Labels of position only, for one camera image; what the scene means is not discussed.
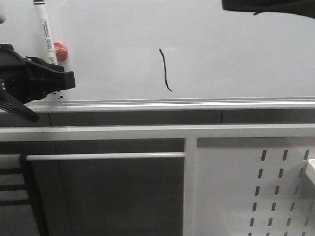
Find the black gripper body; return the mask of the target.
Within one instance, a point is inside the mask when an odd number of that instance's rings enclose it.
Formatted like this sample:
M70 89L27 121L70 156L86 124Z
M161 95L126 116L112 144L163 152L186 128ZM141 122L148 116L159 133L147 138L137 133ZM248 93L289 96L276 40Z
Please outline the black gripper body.
M221 3L223 10L227 11L253 12L254 15L279 12L315 17L314 0L222 0Z
M11 44L0 45L0 102L13 99L22 104L41 100L47 95L29 93L26 57L20 56Z

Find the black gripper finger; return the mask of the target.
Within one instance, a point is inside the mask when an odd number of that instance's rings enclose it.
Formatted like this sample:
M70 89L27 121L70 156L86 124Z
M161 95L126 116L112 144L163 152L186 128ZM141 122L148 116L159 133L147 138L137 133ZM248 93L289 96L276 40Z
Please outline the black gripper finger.
M29 93L32 95L47 95L75 88L73 71L58 72L29 60L26 60L26 66L29 73Z
M42 66L45 66L49 69L53 69L53 70L56 70L58 72L64 72L64 68L60 65L55 65L55 64L50 64L50 63L47 63L46 61L44 61L43 59L41 58L37 58L37 57L26 57L26 59L28 59L29 61L32 61L36 64L39 64L39 65L42 65Z

